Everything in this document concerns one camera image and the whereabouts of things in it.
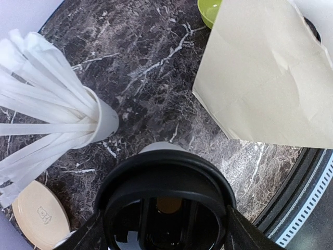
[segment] white wall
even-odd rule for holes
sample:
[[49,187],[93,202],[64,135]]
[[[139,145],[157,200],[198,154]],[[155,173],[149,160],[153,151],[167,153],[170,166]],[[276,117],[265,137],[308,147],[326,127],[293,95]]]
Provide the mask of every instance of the white wall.
[[11,29],[38,31],[63,0],[0,0],[0,39]]

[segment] wrapped straw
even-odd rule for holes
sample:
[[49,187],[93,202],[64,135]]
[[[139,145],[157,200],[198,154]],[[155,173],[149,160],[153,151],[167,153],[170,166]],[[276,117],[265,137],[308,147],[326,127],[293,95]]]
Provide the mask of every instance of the wrapped straw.
[[0,136],[47,134],[0,161],[0,204],[18,194],[66,151],[116,132],[116,112],[84,87],[60,50],[18,30],[0,41],[0,106],[43,124],[0,124]]

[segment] white paper straw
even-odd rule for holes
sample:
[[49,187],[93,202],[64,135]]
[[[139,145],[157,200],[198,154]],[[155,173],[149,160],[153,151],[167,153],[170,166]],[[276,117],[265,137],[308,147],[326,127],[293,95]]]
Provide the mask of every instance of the white paper straw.
[[26,134],[52,134],[95,131],[97,124],[7,124],[0,123],[0,136]]

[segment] white cup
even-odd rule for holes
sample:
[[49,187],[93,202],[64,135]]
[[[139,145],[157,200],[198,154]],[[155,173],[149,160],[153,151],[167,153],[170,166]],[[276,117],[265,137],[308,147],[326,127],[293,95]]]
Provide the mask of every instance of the white cup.
[[85,147],[90,143],[102,141],[107,137],[113,135],[119,127],[119,117],[109,105],[107,105],[103,100],[101,100],[94,91],[88,87],[84,87],[88,94],[97,102],[98,105],[98,122],[95,132],[92,137],[84,144],[76,147]]

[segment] paper wrapper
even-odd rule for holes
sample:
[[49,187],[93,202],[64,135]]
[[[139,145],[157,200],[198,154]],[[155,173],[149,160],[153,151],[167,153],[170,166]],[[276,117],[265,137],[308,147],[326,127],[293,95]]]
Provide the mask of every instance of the paper wrapper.
[[223,0],[193,93],[231,139],[333,148],[332,63],[286,0]]

